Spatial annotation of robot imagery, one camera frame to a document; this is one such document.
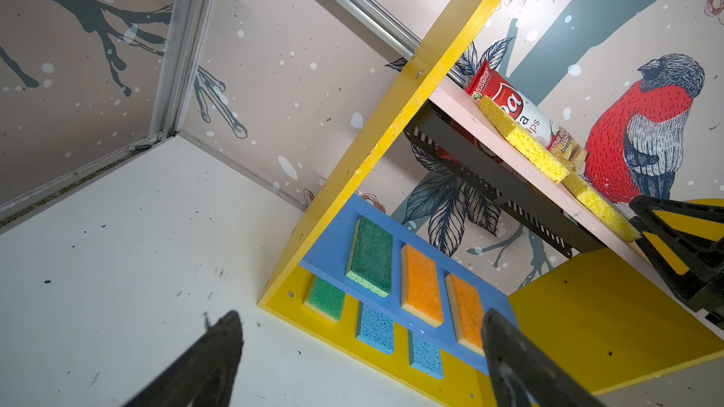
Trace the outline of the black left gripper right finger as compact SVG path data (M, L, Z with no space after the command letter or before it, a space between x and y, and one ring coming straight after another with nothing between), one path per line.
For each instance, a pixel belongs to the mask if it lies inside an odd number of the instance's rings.
M497 310L486 311L481 337L497 405L601 405Z

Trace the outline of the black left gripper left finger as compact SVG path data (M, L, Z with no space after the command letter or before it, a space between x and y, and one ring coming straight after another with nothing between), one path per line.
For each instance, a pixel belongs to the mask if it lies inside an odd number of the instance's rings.
M193 343L128 406L228 406L243 350L239 313L232 310Z

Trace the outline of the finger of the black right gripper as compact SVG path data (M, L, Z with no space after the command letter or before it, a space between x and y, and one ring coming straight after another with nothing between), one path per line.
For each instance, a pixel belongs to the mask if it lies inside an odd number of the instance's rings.
M723 326L723 201L638 196L630 203L635 243L674 297Z

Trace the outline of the orange sponge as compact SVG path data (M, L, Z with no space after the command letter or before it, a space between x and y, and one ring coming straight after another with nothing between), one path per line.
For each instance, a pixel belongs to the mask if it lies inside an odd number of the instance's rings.
M445 277L456 342L484 356L482 327L485 309L475 286L450 273Z

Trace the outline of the blue sponge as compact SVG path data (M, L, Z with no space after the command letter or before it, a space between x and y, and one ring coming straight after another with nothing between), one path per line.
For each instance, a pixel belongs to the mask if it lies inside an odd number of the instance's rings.
M359 307L356 339L382 354L395 352L394 321L364 303Z
M422 334L408 332L409 364L433 379L442 380L444 369L439 348Z

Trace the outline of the pale yellow sponge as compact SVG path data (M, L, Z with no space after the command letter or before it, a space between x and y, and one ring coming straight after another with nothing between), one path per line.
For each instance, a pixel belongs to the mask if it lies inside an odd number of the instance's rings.
M444 322L437 264L409 244L402 250L401 307L433 328Z

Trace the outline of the light green sponge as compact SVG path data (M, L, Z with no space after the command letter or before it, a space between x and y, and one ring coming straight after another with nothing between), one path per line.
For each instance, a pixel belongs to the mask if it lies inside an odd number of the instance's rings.
M346 294L339 288L315 277L305 296L304 305L326 320L337 323L341 320Z

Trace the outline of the dark green sponge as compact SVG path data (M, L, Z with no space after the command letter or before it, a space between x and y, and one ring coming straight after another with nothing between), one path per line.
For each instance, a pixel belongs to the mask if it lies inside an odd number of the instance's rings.
M353 233L345 276L362 288L386 298L392 292L392 234L366 217L360 217Z

